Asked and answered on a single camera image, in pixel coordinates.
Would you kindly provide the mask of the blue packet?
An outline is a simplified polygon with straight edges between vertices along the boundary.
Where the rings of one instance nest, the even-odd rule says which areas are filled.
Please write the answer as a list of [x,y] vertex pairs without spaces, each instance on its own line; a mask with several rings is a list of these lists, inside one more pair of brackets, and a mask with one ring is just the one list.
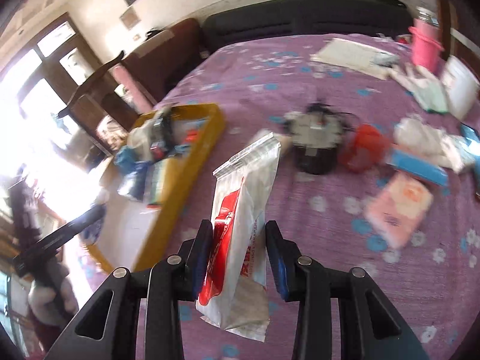
[[448,174],[442,167],[403,150],[391,149],[384,157],[384,162],[395,170],[411,177],[430,182],[441,187],[448,186]]

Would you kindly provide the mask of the white plastic bucket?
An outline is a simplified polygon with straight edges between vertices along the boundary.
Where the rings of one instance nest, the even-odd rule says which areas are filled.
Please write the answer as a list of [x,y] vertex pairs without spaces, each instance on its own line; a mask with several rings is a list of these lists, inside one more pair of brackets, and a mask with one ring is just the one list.
[[448,111],[463,121],[478,99],[479,79],[459,58],[451,55],[440,80],[448,96]]

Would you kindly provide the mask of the wall plaque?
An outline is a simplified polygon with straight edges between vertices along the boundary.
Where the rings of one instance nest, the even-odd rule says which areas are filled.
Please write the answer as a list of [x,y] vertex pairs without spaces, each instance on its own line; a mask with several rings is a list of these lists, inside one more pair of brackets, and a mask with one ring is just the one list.
[[141,22],[133,6],[128,7],[124,11],[120,16],[120,21],[128,31],[134,29]]

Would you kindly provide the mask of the pink tissue pack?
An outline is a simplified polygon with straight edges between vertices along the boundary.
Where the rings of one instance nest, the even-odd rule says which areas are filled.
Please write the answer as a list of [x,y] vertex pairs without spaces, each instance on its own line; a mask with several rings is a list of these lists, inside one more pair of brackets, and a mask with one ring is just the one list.
[[433,194],[418,180],[396,173],[364,209],[364,216],[391,249],[406,246],[425,218]]

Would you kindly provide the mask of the blue knitted cloth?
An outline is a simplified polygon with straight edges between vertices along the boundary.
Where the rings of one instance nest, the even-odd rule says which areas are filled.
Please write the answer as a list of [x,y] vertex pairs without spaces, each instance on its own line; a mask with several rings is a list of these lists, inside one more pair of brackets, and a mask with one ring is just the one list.
[[124,145],[116,153],[114,164],[118,171],[123,176],[126,176],[127,174],[135,172],[137,169],[148,165],[149,162],[140,160],[135,150],[128,145]]

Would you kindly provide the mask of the dark wooden door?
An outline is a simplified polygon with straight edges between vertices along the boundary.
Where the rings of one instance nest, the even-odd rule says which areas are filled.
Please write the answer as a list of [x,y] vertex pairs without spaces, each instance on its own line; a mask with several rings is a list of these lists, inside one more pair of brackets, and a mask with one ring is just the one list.
[[[49,40],[52,38],[52,33],[64,25],[68,25],[71,28],[73,31],[72,36],[61,41],[52,52],[47,53],[42,51],[39,44],[45,39]],[[62,14],[59,18],[48,24],[47,27],[44,27],[11,57],[7,65],[1,69],[1,76],[4,77],[7,72],[10,72],[14,64],[30,49],[37,53],[41,63],[34,69],[32,75],[26,82],[22,84],[19,90],[19,99],[23,99],[24,96],[27,95],[27,92],[33,88],[36,79],[44,79],[62,101],[68,103],[71,96],[80,86],[73,78],[73,67],[67,64],[69,56],[76,56],[77,65],[81,67],[88,76],[91,76],[91,74],[101,66],[100,59],[95,52],[93,52],[67,13]],[[115,83],[112,75],[107,72],[104,77],[97,82],[95,87],[86,90],[67,111],[67,116],[78,123],[86,134],[88,134],[93,144],[105,153],[105,155],[113,155],[114,150],[106,140],[98,135],[97,127],[101,120],[108,114],[103,108],[103,98],[112,95]]]

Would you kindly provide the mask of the pink water bottle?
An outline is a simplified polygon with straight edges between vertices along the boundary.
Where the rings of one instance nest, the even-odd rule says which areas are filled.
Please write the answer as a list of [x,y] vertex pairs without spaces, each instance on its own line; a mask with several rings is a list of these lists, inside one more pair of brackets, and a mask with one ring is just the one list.
[[412,62],[436,73],[440,54],[444,51],[439,41],[439,22],[436,14],[425,7],[417,7],[416,12],[413,26],[409,28],[412,35]]

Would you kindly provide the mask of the yellow cardboard tray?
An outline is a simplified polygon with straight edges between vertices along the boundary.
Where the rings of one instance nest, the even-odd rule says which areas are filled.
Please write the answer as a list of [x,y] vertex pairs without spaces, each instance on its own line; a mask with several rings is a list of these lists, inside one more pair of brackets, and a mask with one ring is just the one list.
[[190,152],[168,170],[168,186],[160,207],[149,209],[117,193],[121,174],[109,163],[100,185],[110,193],[99,238],[86,246],[90,256],[106,272],[126,267],[132,272],[153,267],[165,254],[194,182],[224,131],[224,114],[218,105],[204,103],[173,108],[176,120],[205,119]]

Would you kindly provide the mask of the blue white patterned bag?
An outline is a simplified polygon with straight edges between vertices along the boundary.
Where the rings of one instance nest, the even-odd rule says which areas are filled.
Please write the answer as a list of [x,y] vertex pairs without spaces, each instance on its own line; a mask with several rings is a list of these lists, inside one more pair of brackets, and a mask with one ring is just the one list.
[[118,194],[130,200],[141,202],[145,193],[146,174],[146,168],[128,173],[117,189]]

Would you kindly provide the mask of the white cloth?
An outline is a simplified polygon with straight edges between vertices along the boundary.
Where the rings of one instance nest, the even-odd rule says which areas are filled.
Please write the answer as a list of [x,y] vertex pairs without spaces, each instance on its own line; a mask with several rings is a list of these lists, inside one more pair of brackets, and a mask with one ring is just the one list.
[[149,119],[141,127],[135,127],[128,134],[127,146],[138,161],[161,161],[165,157],[165,140],[160,120]]

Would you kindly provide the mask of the white plastic bag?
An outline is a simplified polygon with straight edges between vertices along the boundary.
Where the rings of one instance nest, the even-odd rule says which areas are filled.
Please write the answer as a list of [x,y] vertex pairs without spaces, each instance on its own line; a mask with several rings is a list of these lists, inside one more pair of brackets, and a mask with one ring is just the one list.
[[397,146],[456,174],[470,170],[475,164],[465,138],[424,124],[419,118],[402,118],[394,127],[393,138]]

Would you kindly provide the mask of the red white tissue pack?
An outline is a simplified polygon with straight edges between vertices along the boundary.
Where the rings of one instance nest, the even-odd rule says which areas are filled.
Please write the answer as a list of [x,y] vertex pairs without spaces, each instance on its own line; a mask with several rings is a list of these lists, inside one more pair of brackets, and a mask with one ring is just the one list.
[[270,322],[265,209],[280,157],[280,142],[266,131],[213,172],[213,239],[196,301],[205,322],[260,342]]

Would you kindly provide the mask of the black sofa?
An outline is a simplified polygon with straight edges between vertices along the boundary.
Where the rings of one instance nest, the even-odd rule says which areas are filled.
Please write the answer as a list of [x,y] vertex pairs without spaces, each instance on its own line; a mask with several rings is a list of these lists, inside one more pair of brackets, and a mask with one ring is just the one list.
[[297,35],[408,33],[413,16],[399,0],[271,0],[208,16],[202,41],[211,53],[243,41]]

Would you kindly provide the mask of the red plastic bag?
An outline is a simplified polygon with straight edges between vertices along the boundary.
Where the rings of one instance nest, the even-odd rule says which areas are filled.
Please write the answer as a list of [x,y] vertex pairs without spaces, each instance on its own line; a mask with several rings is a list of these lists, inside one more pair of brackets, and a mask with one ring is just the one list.
[[383,161],[391,141],[371,124],[362,124],[340,151],[338,161],[350,172],[365,172]]

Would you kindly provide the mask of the white gloves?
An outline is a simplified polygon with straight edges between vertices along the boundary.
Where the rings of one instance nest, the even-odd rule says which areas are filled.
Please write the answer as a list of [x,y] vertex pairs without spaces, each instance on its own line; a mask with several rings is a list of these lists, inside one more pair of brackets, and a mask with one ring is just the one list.
[[394,65],[389,75],[412,94],[423,111],[448,113],[448,99],[441,81],[426,67],[405,63],[404,68]]

